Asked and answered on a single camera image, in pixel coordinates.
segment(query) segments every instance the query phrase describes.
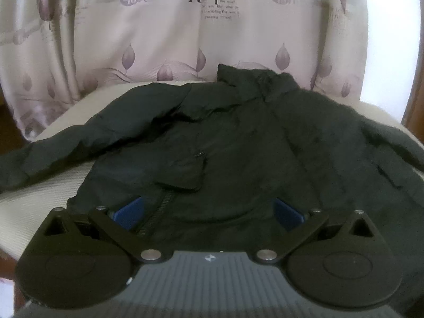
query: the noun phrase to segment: jacket sleeve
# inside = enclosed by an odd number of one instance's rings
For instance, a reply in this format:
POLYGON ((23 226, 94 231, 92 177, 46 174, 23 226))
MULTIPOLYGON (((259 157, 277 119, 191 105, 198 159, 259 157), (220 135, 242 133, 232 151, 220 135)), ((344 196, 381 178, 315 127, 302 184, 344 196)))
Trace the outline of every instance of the jacket sleeve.
POLYGON ((362 119, 363 133, 375 146, 390 147, 405 162, 424 172, 424 149, 402 130, 389 127, 369 120, 362 119))
POLYGON ((142 137, 153 120, 175 111, 192 84, 153 83, 136 87, 112 101, 84 125, 0 156, 0 192, 35 183, 111 146, 142 137))

